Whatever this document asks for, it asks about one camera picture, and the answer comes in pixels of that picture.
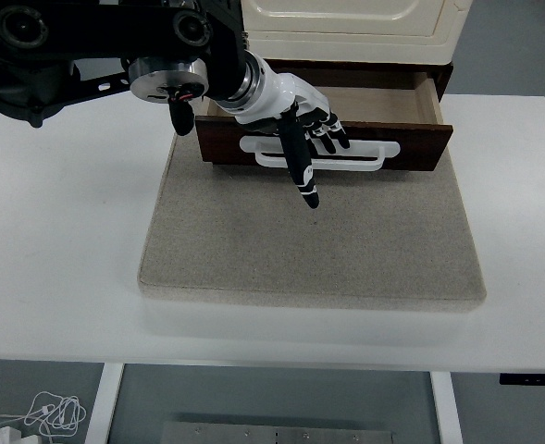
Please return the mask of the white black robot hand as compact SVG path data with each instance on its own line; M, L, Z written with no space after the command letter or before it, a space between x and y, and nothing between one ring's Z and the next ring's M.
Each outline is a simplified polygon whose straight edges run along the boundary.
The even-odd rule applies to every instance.
M311 140L318 138L334 154L335 142L350 147L327 97L291 73L276 73L259 55L246 54L239 90L217 105L248 131L279 137L291 178L309 207L319 206L311 158Z

